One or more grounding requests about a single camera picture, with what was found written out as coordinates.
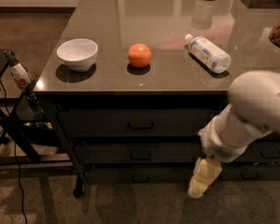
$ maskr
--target concrete floor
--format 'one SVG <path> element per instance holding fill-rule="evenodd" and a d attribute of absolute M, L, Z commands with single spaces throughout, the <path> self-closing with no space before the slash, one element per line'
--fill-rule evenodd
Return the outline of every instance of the concrete floor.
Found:
<path fill-rule="evenodd" d="M 11 48 L 35 78 L 41 74 L 70 14 L 0 14 L 0 49 Z M 12 141 L 0 149 L 12 155 Z M 35 146 L 41 153 L 51 147 Z M 280 223 L 280 181 L 217 180 L 200 200 L 184 181 L 167 184 L 89 185 L 76 199 L 73 168 L 23 165 L 21 183 L 28 223 L 177 224 Z M 24 223 L 17 166 L 0 167 L 0 223 Z"/>

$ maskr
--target white can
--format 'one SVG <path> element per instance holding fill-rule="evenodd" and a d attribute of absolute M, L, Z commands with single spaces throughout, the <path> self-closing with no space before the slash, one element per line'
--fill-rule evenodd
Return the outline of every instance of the white can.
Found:
<path fill-rule="evenodd" d="M 188 34 L 185 39 L 189 45 L 189 54 L 205 64 L 212 72 L 220 74 L 230 66 L 231 56 L 205 37 L 193 37 Z"/>

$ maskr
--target black cable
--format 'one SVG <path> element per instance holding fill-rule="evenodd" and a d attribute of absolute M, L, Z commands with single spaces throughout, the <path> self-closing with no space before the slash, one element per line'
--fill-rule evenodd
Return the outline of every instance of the black cable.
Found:
<path fill-rule="evenodd" d="M 4 91 L 4 106 L 6 108 L 6 111 L 8 113 L 8 115 L 10 116 L 10 112 L 7 108 L 7 102 L 6 102 L 6 99 L 7 99 L 7 90 L 6 88 L 4 87 L 2 81 L 1 81 L 1 78 L 0 78 L 0 85 Z M 21 190 L 21 212 L 22 212 L 22 215 L 24 216 L 25 218 L 25 224 L 28 223 L 28 220 L 27 220 L 27 216 L 25 214 L 25 209 L 24 209 L 24 198 L 25 198 L 25 193 L 24 193 L 24 189 L 22 188 L 22 185 L 21 185 L 21 165 L 20 165 L 20 162 L 18 160 L 18 157 L 17 157 L 17 144 L 15 142 L 15 146 L 14 146 L 14 156 L 15 156 L 15 160 L 16 160 L 16 163 L 18 164 L 18 184 L 19 184 L 19 187 L 20 187 L 20 190 Z"/>

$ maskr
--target orange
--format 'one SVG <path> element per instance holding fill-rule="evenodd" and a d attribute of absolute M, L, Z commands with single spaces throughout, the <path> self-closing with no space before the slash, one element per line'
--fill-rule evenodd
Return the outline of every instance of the orange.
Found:
<path fill-rule="evenodd" d="M 129 49 L 130 65 L 136 68 L 144 68 L 149 65 L 151 51 L 149 47 L 142 43 L 134 44 Z"/>

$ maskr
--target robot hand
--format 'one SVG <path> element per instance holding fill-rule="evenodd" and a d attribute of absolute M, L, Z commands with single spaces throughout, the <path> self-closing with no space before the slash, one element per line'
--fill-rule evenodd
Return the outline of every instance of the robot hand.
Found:
<path fill-rule="evenodd" d="M 199 131 L 206 159 L 198 159 L 188 194 L 199 198 L 231 162 L 256 139 L 280 133 L 280 73 L 251 71 L 236 78 L 230 104 Z"/>

